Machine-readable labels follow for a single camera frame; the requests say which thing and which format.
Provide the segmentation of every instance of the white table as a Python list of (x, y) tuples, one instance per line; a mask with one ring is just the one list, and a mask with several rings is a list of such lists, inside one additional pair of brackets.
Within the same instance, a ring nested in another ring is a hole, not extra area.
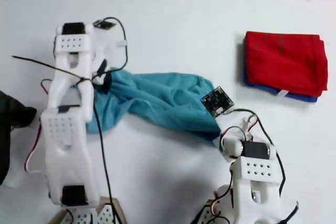
[[(118, 17), (128, 36), (127, 70), (199, 74), (221, 85), (240, 107), (259, 114), (285, 166), (285, 212), (300, 202), (292, 224), (336, 220), (336, 1), (0, 0), (0, 6), (0, 90), (41, 112), (46, 96), (39, 82), (53, 71), (10, 55), (54, 64), (57, 25)], [(326, 43), (329, 90), (317, 104), (240, 84), (238, 55), (247, 30), (320, 34)], [(115, 65), (123, 60), (123, 51), (113, 56)], [(28, 153), (36, 130), (35, 122), (12, 137), (18, 156)], [(107, 196), (99, 138), (91, 135), (88, 141), (101, 193)], [(229, 180), (216, 149), (133, 115), (107, 132), (104, 141), (112, 193), (130, 224), (189, 223), (212, 190)], [(16, 188), (0, 187), (1, 223), (46, 223), (58, 209), (48, 199), (43, 175), (24, 175)]]

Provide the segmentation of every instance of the red cloth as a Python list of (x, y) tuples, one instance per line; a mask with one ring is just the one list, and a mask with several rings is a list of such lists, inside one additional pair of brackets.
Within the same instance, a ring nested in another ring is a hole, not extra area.
[(319, 35), (248, 31), (245, 57), (251, 83), (313, 97), (327, 90), (328, 61)]

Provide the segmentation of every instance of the blue cloth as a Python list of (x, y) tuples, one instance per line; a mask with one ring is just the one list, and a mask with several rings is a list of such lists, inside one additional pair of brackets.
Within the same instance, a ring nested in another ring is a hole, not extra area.
[[(214, 118), (200, 99), (214, 89), (200, 76), (182, 73), (112, 73), (112, 84), (105, 94), (95, 87), (94, 104), (103, 131), (115, 126), (126, 112), (154, 124), (187, 131), (209, 142), (219, 136)], [(95, 117), (87, 125), (88, 133), (98, 133)]]
[[(248, 81), (248, 78), (247, 78), (247, 68), (246, 68), (246, 66), (244, 67), (244, 82), (249, 87), (255, 87), (255, 88), (258, 88), (258, 89), (262, 89), (262, 90), (268, 91), (268, 92), (273, 93), (273, 94), (277, 94), (281, 91), (280, 89), (276, 89), (276, 88), (273, 88), (273, 87), (270, 87), (270, 86), (250, 83)], [(295, 93), (288, 92), (288, 94), (286, 94), (285, 96), (289, 97), (289, 98), (296, 99), (296, 100), (304, 101), (304, 102), (317, 102), (317, 97), (312, 97), (310, 95), (305, 95), (305, 94), (295, 94)]]

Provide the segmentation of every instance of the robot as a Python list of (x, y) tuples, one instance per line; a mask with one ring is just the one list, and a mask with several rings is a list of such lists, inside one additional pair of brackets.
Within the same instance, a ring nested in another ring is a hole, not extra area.
[[(98, 214), (92, 209), (99, 206), (100, 194), (88, 152), (86, 123), (92, 120), (94, 112), (93, 84), (110, 87), (111, 83), (111, 75), (107, 74), (110, 65), (103, 53), (107, 44), (97, 43), (95, 28), (108, 30), (114, 25), (104, 19), (93, 24), (67, 23), (57, 27), (56, 71), (41, 125), (46, 143), (49, 197), (72, 216), (72, 220), (62, 223), (77, 223), (71, 210), (91, 215), (93, 223), (98, 222)], [(127, 46), (126, 40), (119, 44)], [(61, 105), (72, 86), (78, 87), (81, 104)], [(233, 109), (233, 101), (220, 87), (201, 102), (221, 130), (214, 143), (230, 163), (231, 180), (229, 185), (219, 188), (215, 199), (207, 202), (192, 223), (287, 223), (297, 212), (298, 205), (284, 219), (280, 200), (285, 182), (284, 168), (258, 116), (251, 110)], [(227, 120), (229, 114), (244, 111), (250, 116), (242, 125), (228, 125), (231, 122)], [(257, 123), (267, 140), (250, 132)], [(107, 212), (113, 211), (111, 196), (110, 203), (112, 208), (107, 208)], [(120, 218), (113, 218), (112, 222), (122, 224)]]
[[(286, 224), (298, 211), (284, 219), (280, 195), (285, 183), (285, 172), (274, 144), (259, 117), (251, 110), (232, 109), (234, 103), (218, 87), (202, 102), (215, 118), (221, 135), (214, 143), (224, 159), (230, 163), (231, 180), (221, 186), (215, 199), (209, 200), (192, 223)], [(247, 119), (234, 126), (237, 112), (249, 112)], [(259, 123), (266, 139), (251, 133)]]

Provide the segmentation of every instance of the circuit board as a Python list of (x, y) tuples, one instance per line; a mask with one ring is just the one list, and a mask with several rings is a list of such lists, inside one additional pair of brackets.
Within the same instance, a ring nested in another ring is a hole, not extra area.
[(201, 102), (214, 118), (235, 105), (221, 87), (211, 91), (201, 99)]

